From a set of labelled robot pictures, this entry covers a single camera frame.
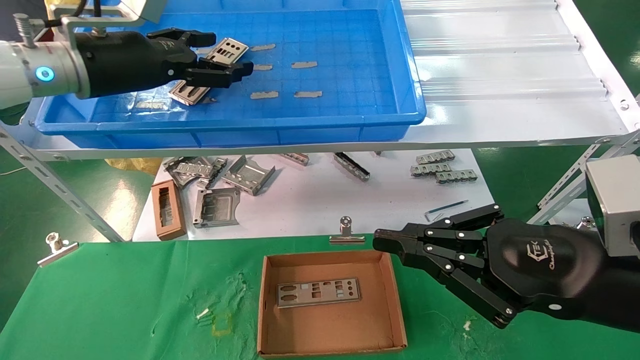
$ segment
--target metal shelf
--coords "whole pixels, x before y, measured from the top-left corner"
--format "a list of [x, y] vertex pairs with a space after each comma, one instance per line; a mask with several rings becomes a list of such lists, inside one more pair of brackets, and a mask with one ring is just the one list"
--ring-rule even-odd
[[405, 0], [428, 117], [398, 142], [234, 149], [79, 149], [29, 123], [7, 132], [42, 161], [186, 155], [623, 144], [640, 108], [571, 0]]

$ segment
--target metal screw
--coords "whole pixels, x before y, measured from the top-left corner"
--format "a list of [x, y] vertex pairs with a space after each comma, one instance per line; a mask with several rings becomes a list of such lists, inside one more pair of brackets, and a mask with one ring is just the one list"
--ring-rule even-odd
[[24, 46], [35, 49], [36, 44], [33, 42], [33, 26], [29, 22], [29, 15], [23, 13], [14, 13], [13, 19], [18, 27], [18, 35], [22, 37]]

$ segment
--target black cable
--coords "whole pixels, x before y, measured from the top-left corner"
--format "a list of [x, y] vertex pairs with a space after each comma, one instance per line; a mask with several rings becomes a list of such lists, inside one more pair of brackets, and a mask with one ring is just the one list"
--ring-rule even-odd
[[[86, 6], [86, 0], [80, 0], [80, 3], [78, 3], [78, 7], [74, 11], [74, 13], [69, 15], [69, 16], [71, 16], [71, 17], [80, 16], [82, 14], [82, 12], [84, 11], [84, 7], [85, 6]], [[60, 19], [45, 20], [45, 22], [44, 22], [44, 27], [45, 28], [55, 28], [56, 26], [61, 26], [61, 25], [62, 25], [62, 20], [60, 20]]]
[[101, 17], [102, 8], [100, 8], [100, 0], [93, 0], [93, 17]]

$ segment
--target green tablecloth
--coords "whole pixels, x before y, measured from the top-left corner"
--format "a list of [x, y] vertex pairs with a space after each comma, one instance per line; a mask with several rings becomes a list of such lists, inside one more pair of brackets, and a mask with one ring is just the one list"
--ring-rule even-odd
[[[370, 247], [368, 238], [339, 249]], [[38, 269], [0, 334], [0, 359], [254, 359], [262, 257], [324, 250], [336, 250], [325, 236], [83, 244]], [[396, 257], [394, 266], [409, 345], [358, 359], [617, 359], [640, 350], [640, 334], [536, 313], [498, 330], [424, 272]], [[210, 317], [196, 321], [205, 308]]]

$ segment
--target small cardboard box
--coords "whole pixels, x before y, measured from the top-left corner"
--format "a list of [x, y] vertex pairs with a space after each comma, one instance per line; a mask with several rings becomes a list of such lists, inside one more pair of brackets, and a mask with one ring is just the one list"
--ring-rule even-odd
[[[277, 305], [277, 285], [357, 277], [355, 302]], [[265, 256], [258, 311], [264, 359], [400, 351], [406, 347], [391, 257], [375, 250]]]

